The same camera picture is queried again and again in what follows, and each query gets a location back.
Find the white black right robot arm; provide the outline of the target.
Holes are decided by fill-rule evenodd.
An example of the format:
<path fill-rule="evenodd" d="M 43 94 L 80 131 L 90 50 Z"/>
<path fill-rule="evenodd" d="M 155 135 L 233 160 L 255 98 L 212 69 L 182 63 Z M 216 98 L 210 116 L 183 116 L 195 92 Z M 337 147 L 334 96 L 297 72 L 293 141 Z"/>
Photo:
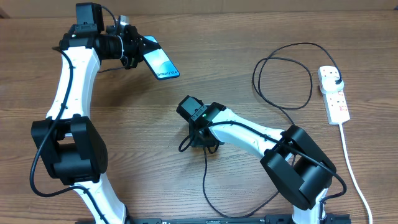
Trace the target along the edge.
<path fill-rule="evenodd" d="M 210 153 L 220 145 L 239 146 L 260 159 L 271 181 L 294 206 L 294 223 L 324 223 L 322 200 L 336 167 L 300 127 L 273 129 L 248 121 L 222 104 L 204 104 L 186 96 L 176 112 L 188 122 L 189 134 L 179 146 L 202 147 Z"/>

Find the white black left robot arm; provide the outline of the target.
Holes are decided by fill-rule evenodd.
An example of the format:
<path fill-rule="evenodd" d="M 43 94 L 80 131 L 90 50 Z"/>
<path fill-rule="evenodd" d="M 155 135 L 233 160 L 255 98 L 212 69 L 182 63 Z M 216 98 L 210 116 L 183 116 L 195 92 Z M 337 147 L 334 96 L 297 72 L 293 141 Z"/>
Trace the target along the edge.
<path fill-rule="evenodd" d="M 55 48 L 62 56 L 62 72 L 45 119 L 32 123 L 34 161 L 42 161 L 66 192 L 80 195 L 95 223 L 132 223 L 106 175 L 108 153 L 90 120 L 91 97 L 103 60 L 116 59 L 125 69 L 134 68 L 160 45 L 140 35 L 124 17 L 105 26 L 104 11 L 97 3 L 78 3 L 76 23 Z"/>

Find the Galaxy smartphone blue screen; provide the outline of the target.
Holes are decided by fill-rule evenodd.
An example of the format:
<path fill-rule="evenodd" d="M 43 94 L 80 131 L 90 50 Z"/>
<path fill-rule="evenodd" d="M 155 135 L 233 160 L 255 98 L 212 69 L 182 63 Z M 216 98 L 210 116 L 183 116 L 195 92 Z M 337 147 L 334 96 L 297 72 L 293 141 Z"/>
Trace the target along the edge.
<path fill-rule="evenodd" d="M 144 61 L 158 80 L 180 76 L 179 71 L 162 48 L 145 53 Z"/>

